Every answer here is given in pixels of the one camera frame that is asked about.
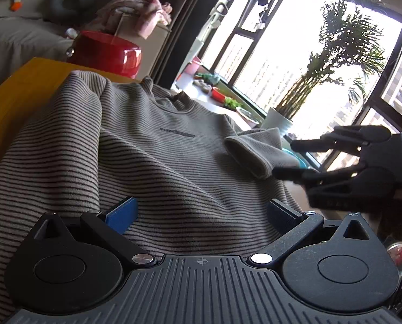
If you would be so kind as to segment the pink plastic bucket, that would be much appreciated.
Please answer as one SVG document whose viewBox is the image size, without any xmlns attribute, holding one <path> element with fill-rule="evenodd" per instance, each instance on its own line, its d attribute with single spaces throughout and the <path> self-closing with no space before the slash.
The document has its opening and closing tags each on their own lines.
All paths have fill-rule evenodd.
<svg viewBox="0 0 402 324">
<path fill-rule="evenodd" d="M 202 61 L 198 56 L 195 56 L 188 64 L 186 65 L 184 69 L 184 73 L 194 76 L 199 68 L 202 66 Z"/>
</svg>

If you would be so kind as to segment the grey neck pillow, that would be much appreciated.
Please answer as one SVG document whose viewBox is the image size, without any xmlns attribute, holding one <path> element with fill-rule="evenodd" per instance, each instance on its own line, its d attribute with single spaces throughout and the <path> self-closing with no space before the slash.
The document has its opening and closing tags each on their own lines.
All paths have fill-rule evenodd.
<svg viewBox="0 0 402 324">
<path fill-rule="evenodd" d="M 77 21 L 94 3 L 95 0 L 49 0 L 48 16 L 59 23 Z"/>
</svg>

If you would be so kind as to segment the pink clothes pile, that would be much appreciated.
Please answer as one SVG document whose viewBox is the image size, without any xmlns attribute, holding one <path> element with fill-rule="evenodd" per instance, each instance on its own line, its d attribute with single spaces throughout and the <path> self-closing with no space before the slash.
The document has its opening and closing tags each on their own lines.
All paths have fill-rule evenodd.
<svg viewBox="0 0 402 324">
<path fill-rule="evenodd" d="M 172 22 L 172 5 L 160 0 L 111 0 L 101 7 L 86 29 L 96 32 L 115 32 L 123 15 L 135 17 L 134 32 L 147 39 L 158 23 L 168 26 Z"/>
</svg>

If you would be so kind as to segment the beige cardboard box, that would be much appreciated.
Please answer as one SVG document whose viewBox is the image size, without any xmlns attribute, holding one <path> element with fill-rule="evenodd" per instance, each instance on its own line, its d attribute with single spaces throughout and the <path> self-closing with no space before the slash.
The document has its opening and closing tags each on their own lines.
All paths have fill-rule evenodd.
<svg viewBox="0 0 402 324">
<path fill-rule="evenodd" d="M 123 14 L 115 35 L 141 47 L 141 65 L 136 79 L 142 80 L 145 76 L 151 74 L 170 30 L 162 23 L 158 23 L 150 36 L 144 39 L 135 32 L 136 22 L 136 16 Z"/>
</svg>

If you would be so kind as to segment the dark brown curtain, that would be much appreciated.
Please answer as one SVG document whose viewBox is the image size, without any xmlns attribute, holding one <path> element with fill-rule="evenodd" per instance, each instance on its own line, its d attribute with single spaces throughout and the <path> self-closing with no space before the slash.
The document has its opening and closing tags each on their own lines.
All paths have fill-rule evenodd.
<svg viewBox="0 0 402 324">
<path fill-rule="evenodd" d="M 171 87 L 216 2 L 218 0 L 186 0 L 151 72 L 156 84 Z"/>
</svg>

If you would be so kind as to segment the green palm plant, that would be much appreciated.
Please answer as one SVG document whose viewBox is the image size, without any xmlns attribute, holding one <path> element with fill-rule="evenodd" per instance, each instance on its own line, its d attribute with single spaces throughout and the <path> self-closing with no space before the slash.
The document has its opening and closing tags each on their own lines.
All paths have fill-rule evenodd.
<svg viewBox="0 0 402 324">
<path fill-rule="evenodd" d="M 357 67 L 360 76 L 347 89 L 348 100 L 356 103 L 366 98 L 363 79 L 380 76 L 385 68 L 384 51 L 380 45 L 383 29 L 365 13 L 369 9 L 385 15 L 381 0 L 332 0 L 321 7 L 323 23 L 319 30 L 322 49 L 309 56 L 306 72 L 290 87 L 276 111 L 293 119 L 316 86 L 331 83 L 344 86 L 336 71 L 342 67 Z"/>
</svg>

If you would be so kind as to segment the white ribbed plant pot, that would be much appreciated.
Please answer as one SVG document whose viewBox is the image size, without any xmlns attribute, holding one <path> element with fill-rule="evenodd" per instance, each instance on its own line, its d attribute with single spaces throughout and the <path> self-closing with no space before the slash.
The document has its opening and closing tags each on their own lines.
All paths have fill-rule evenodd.
<svg viewBox="0 0 402 324">
<path fill-rule="evenodd" d="M 261 124 L 263 129 L 278 129 L 281 136 L 286 135 L 291 127 L 292 122 L 272 107 L 268 110 L 265 120 Z"/>
</svg>

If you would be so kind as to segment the striped grey sweater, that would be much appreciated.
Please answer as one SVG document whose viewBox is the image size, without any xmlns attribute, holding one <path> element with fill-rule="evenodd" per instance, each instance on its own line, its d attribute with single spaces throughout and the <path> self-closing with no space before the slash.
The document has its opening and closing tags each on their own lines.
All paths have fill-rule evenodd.
<svg viewBox="0 0 402 324">
<path fill-rule="evenodd" d="M 44 213 L 78 217 L 133 197 L 126 238 L 156 257 L 247 256 L 278 237 L 270 200 L 297 207 L 272 176 L 297 165 L 276 129 L 239 130 L 149 78 L 72 72 L 0 161 L 0 322 L 13 312 L 6 266 Z"/>
</svg>

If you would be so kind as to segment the grey covered sofa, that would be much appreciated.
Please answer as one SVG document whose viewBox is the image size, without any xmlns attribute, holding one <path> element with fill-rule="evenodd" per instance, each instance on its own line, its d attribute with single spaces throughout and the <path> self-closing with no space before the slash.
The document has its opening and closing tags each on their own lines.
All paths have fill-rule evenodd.
<svg viewBox="0 0 402 324">
<path fill-rule="evenodd" d="M 16 12 L 12 0 L 0 0 L 0 84 L 34 57 L 65 61 L 78 33 L 110 1 L 95 0 L 77 21 L 59 23 L 48 16 L 49 0 L 22 0 Z"/>
</svg>

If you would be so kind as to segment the green leafy seedling tray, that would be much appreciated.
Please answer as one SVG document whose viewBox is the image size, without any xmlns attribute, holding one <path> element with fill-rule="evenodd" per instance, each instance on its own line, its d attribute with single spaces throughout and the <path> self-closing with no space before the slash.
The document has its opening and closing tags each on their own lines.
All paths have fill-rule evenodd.
<svg viewBox="0 0 402 324">
<path fill-rule="evenodd" d="M 239 107 L 242 107 L 242 103 L 233 99 L 232 97 L 225 97 L 223 100 L 223 106 L 229 110 L 236 111 Z"/>
</svg>

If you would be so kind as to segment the white bowl planter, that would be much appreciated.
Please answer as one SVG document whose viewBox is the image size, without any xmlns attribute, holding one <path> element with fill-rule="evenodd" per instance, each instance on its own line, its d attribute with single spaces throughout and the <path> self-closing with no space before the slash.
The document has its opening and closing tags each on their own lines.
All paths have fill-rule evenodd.
<svg viewBox="0 0 402 324">
<path fill-rule="evenodd" d="M 246 124 L 250 128 L 259 126 L 259 121 L 248 110 L 246 110 L 242 107 L 236 107 L 235 111 L 239 114 L 239 116 L 246 122 Z"/>
</svg>

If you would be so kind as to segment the red basin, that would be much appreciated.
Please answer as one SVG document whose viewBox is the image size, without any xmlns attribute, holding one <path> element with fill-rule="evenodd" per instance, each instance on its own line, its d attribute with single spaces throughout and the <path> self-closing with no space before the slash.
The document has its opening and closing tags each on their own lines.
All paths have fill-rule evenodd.
<svg viewBox="0 0 402 324">
<path fill-rule="evenodd" d="M 210 96 L 213 100 L 220 103 L 223 103 L 226 98 L 226 96 L 222 94 L 216 87 L 212 87 Z"/>
</svg>

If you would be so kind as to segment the white exercise machine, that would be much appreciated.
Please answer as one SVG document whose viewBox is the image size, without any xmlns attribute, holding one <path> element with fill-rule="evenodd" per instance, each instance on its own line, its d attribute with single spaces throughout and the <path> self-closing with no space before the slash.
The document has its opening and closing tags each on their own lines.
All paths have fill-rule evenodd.
<svg viewBox="0 0 402 324">
<path fill-rule="evenodd" d="M 198 36 L 193 42 L 191 48 L 189 49 L 188 54 L 185 57 L 185 60 L 180 67 L 180 72 L 182 72 L 185 67 L 194 59 L 194 57 L 200 52 L 201 48 L 205 45 L 207 37 L 211 34 L 214 29 L 217 29 L 222 19 L 228 13 L 228 7 L 226 1 L 219 1 L 216 5 L 211 9 L 209 17 L 205 22 L 204 26 L 201 28 Z"/>
</svg>

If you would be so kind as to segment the blue plastic basin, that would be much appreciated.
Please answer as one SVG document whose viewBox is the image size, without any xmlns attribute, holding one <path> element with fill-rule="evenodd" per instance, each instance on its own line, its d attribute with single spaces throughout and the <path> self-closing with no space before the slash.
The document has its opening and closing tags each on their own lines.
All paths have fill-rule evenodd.
<svg viewBox="0 0 402 324">
<path fill-rule="evenodd" d="M 298 155 L 296 155 L 293 151 L 290 151 L 287 148 L 283 148 L 282 151 L 285 152 L 286 154 L 294 157 L 298 161 L 299 168 L 303 168 L 303 169 L 309 168 L 308 164 L 303 159 L 301 159 Z"/>
</svg>

